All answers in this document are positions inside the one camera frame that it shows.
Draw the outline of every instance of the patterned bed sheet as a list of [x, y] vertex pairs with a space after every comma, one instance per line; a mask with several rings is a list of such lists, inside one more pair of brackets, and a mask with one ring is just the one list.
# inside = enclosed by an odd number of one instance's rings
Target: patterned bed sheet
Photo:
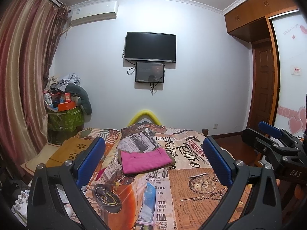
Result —
[[[121, 131], [87, 128], [75, 137], [96, 136], [104, 138], [106, 151], [84, 194], [112, 230], [198, 229], [227, 190], [204, 155], [201, 133], [143, 122]], [[176, 164], [136, 176], [123, 174], [119, 149], [147, 152], [156, 147], [163, 147]], [[246, 186], [231, 221], [239, 218], [250, 190]], [[79, 222], [74, 213], [72, 219]]]

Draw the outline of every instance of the wooden cabinet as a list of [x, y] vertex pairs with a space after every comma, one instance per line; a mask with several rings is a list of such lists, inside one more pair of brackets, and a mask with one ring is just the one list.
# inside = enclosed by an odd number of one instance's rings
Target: wooden cabinet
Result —
[[292, 6], [293, 0], [247, 0], [225, 15], [227, 32]]

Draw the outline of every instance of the blue rubber pad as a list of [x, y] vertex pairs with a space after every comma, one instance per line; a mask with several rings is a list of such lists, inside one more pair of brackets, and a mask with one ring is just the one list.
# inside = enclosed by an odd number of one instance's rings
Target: blue rubber pad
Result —
[[233, 184], [231, 169], [210, 139], [204, 140], [203, 150], [220, 183], [229, 188]]
[[99, 161], [104, 154], [105, 149], [105, 141], [103, 138], [100, 138], [78, 169], [78, 178], [76, 184], [79, 189], [87, 185], [90, 181], [93, 172], [95, 171]]
[[279, 129], [264, 121], [259, 122], [258, 127], [261, 131], [263, 131], [264, 133], [268, 134], [271, 137], [274, 137], [275, 139], [279, 139], [282, 137], [281, 131]]

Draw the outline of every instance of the small black monitor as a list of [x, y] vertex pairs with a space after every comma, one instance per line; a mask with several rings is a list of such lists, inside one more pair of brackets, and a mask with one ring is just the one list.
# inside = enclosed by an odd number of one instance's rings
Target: small black monitor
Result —
[[135, 82], [164, 83], [164, 63], [137, 62]]
[[176, 62], [176, 35], [127, 32], [125, 60]]

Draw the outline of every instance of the air conditioner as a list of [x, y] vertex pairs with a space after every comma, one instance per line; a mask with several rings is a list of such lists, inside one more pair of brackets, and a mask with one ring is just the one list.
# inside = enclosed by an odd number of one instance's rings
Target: air conditioner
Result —
[[87, 5], [73, 11], [71, 24], [76, 26], [88, 22], [115, 19], [117, 11], [117, 1]]

